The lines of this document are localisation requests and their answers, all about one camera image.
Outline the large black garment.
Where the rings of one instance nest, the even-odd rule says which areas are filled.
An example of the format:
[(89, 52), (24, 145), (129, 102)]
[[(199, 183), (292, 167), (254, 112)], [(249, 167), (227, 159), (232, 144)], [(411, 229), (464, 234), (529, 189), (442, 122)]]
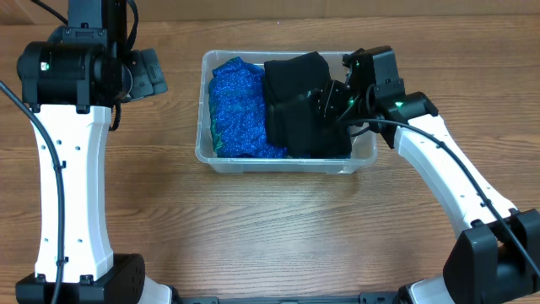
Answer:
[(267, 142), (292, 158), (346, 159), (348, 131), (334, 127), (336, 108), (327, 91), (334, 85), (318, 52), (264, 63), (262, 79)]

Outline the blue sequin garment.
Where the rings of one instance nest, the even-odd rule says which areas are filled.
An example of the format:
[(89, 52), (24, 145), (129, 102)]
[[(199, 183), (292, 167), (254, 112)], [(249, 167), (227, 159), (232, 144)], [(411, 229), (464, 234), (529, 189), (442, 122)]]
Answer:
[(266, 108), (258, 66), (234, 57), (213, 70), (208, 107), (213, 151), (219, 158), (282, 159), (267, 142)]

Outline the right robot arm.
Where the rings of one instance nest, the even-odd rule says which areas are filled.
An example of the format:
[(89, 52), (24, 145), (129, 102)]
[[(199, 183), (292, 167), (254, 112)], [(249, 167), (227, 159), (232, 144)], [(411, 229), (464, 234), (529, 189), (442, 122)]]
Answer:
[(343, 55), (348, 73), (323, 99), (332, 127), (378, 133), (423, 178), (456, 244), (441, 274), (401, 287), (391, 303), (505, 303), (539, 291), (539, 213), (519, 210), (481, 175), (422, 92), (407, 93), (389, 46)]

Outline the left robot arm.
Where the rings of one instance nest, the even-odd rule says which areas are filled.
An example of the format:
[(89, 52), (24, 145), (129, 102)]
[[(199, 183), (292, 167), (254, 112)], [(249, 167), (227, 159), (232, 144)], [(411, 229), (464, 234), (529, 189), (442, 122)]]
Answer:
[(163, 94), (154, 50), (134, 47), (133, 0), (71, 0), (46, 41), (17, 62), (13, 102), (35, 130), (41, 233), (34, 272), (15, 286), (20, 303), (172, 304), (173, 287), (145, 272), (143, 257), (112, 250), (105, 218), (105, 148), (122, 105)]

